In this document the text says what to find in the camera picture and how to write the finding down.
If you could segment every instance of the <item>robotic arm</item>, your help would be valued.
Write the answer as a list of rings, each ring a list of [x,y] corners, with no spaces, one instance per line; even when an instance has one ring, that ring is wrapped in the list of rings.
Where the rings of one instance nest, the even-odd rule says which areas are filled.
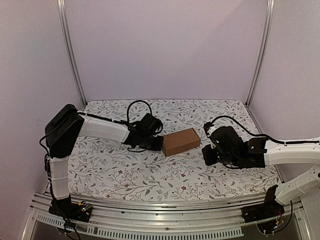
[[[218,118],[223,117],[238,123],[229,116]],[[213,125],[214,121],[204,125],[204,131],[211,140],[211,144],[202,149],[207,166],[222,163],[227,168],[243,169],[264,168],[275,164],[314,164],[296,178],[270,187],[264,203],[244,207],[242,217],[246,223],[283,214],[285,204],[320,187],[320,137],[280,141],[265,134],[252,134],[239,124],[256,136],[244,142],[232,126],[217,127]]]
[[[45,170],[50,181],[52,204],[49,212],[66,219],[88,222],[91,205],[85,202],[71,202],[68,188],[68,160],[77,137],[89,136],[114,140],[139,146],[145,150],[160,151],[163,145],[162,122],[147,113],[141,121],[130,124],[78,111],[74,105],[66,105],[45,127],[48,148],[45,156]]]

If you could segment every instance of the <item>box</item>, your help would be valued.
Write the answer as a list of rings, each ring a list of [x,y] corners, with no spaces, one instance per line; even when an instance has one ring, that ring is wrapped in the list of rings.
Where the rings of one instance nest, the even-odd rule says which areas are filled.
[[[166,157],[200,146],[200,138],[193,128],[163,136],[162,151]]]

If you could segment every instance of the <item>floral tablecloth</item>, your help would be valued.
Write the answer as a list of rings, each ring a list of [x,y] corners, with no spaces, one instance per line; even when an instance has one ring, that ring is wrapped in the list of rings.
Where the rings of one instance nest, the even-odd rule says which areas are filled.
[[[91,101],[85,111],[125,120],[132,100]],[[242,170],[227,169],[218,163],[206,166],[201,149],[210,141],[203,124],[221,115],[237,119],[257,133],[253,120],[237,100],[147,100],[153,115],[161,119],[161,135],[194,128],[201,138],[200,147],[165,157],[162,152],[129,152],[128,145],[112,140],[79,137],[69,159],[68,178],[72,194],[96,198],[138,201],[194,201],[230,198],[265,192],[279,184],[274,167]],[[137,121],[148,112],[136,103],[130,120]],[[243,140],[249,136],[228,119],[217,124],[233,126]]]

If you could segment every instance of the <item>metal corner post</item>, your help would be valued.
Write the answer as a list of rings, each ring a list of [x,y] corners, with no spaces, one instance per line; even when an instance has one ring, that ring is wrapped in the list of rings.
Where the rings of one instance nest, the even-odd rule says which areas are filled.
[[[256,88],[257,88],[259,75],[260,75],[263,61],[264,61],[265,54],[266,54],[267,43],[268,43],[268,38],[269,38],[271,23],[272,23],[272,17],[273,17],[273,13],[274,13],[274,6],[275,6],[275,0],[267,0],[265,23],[264,23],[264,29],[263,29],[263,34],[262,34],[262,41],[261,41],[261,45],[260,45],[259,56],[258,56],[256,65],[255,65],[254,74],[253,74],[252,82],[250,85],[249,93],[248,93],[248,96],[245,101],[245,105],[247,107],[250,107],[252,100],[254,98],[254,95],[255,95]]]
[[[68,22],[67,22],[67,13],[66,13],[66,6],[65,6],[65,0],[57,0],[58,4],[58,11],[59,11],[59,16],[60,16],[60,22],[61,22],[61,27],[62,27],[62,33],[63,33],[63,38],[64,38],[64,43],[66,47],[66,52],[69,57],[70,61],[70,66],[73,74],[73,79],[75,82],[75,86],[79,95],[79,98],[81,100],[81,103],[83,107],[87,105],[87,100],[85,96],[84,89],[82,87],[82,83],[80,80],[80,75],[78,72],[78,67],[76,63],[76,58],[74,55],[74,50],[71,44],[71,38],[70,38],[70,33],[69,33],[69,27],[68,27]]]

